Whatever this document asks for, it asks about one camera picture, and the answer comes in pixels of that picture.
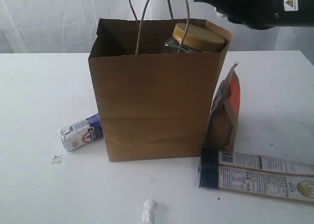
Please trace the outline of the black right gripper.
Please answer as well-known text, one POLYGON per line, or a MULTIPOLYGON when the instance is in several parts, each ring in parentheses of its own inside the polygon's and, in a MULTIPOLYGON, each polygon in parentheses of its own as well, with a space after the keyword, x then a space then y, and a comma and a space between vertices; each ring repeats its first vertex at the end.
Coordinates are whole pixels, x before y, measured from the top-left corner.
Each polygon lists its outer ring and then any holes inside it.
POLYGON ((229 22, 251 29, 279 27, 281 0, 194 0, 207 3, 226 15, 229 22))

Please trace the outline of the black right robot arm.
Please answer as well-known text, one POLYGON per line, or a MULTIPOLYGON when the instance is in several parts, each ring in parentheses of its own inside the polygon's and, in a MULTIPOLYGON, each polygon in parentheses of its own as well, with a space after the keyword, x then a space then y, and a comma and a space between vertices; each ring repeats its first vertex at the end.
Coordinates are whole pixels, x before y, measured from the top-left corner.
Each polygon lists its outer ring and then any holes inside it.
POLYGON ((251 29, 313 27, 314 0, 194 0, 212 5, 229 22, 251 29))

